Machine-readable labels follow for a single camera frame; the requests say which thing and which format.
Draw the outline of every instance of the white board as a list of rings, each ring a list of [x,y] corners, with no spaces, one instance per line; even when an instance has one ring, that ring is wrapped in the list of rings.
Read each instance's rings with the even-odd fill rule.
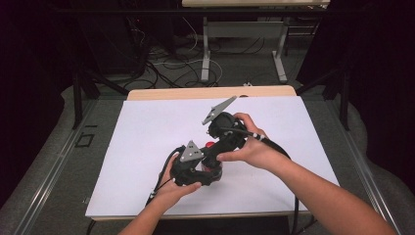
[[[226,99],[125,101],[86,216],[135,216],[144,207],[165,159],[193,140],[202,148],[210,108]],[[225,112],[250,114],[293,161],[339,185],[300,97],[238,98]],[[165,215],[292,212],[294,194],[271,173],[224,163],[222,178],[182,198]],[[306,211],[300,204],[300,210]]]

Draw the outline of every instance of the metal bracket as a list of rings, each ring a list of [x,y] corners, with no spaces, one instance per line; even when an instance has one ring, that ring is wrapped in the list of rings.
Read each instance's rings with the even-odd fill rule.
[[[211,110],[210,110],[210,113],[208,113],[205,120],[202,121],[202,124],[205,125],[205,124],[209,123],[211,120],[215,119],[220,113],[222,113],[222,111],[224,111],[230,104],[232,104],[232,102],[234,102],[236,100],[236,98],[238,98],[238,97],[233,96],[233,97],[225,100],[224,102],[218,104],[217,106],[212,107]]]
[[[183,151],[182,156],[180,157],[180,162],[185,163],[193,160],[199,160],[204,158],[204,153],[196,146],[193,140],[189,141],[186,149]]]

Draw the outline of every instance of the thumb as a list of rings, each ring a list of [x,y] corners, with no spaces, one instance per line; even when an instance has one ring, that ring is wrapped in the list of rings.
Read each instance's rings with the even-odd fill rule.
[[[221,154],[219,154],[216,157],[216,159],[218,161],[221,161],[221,162],[235,162],[235,161],[239,161],[240,160],[240,158],[239,158],[239,151],[240,150],[237,150],[237,151],[234,151],[234,152],[221,153]]]
[[[201,186],[202,186],[201,182],[196,182],[196,183],[193,183],[187,186],[180,187],[180,192],[182,196],[185,196],[185,195],[195,192],[196,190],[201,188]]]

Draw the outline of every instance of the hand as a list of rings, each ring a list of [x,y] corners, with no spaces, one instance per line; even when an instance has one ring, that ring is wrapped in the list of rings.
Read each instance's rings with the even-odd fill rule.
[[[165,211],[173,207],[183,196],[195,192],[202,186],[201,182],[196,182],[187,186],[178,186],[173,180],[170,180],[170,169],[175,158],[177,158],[177,155],[173,156],[168,162],[165,173],[161,179],[161,185],[166,183],[159,189],[156,197],[152,201],[152,203],[159,204],[163,207]]]
[[[256,127],[254,121],[249,115],[237,113],[234,115],[234,117],[243,121],[248,131],[266,136],[265,132],[262,129]],[[268,169],[269,158],[274,157],[286,158],[284,155],[266,146],[262,142],[252,137],[248,137],[248,140],[242,149],[234,152],[219,154],[216,159],[221,162],[244,161],[249,165]]]

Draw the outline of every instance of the white table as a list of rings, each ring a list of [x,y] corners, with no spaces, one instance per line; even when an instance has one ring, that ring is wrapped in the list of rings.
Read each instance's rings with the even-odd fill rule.
[[[249,113],[293,161],[339,185],[291,86],[135,90],[124,102],[86,216],[133,218],[144,208],[168,154],[189,140],[200,147],[212,141],[201,122],[211,106],[234,95],[249,98],[238,98],[226,112]],[[220,181],[183,198],[163,218],[286,215],[294,210],[294,198],[271,173],[224,163]],[[300,211],[307,209],[300,205]]]
[[[211,7],[293,7],[328,5],[330,0],[183,0],[184,7],[211,8]],[[208,81],[210,37],[264,37],[278,38],[277,50],[272,51],[278,79],[287,83],[281,55],[287,37],[289,18],[283,22],[209,22],[204,18],[204,61],[201,81]]]

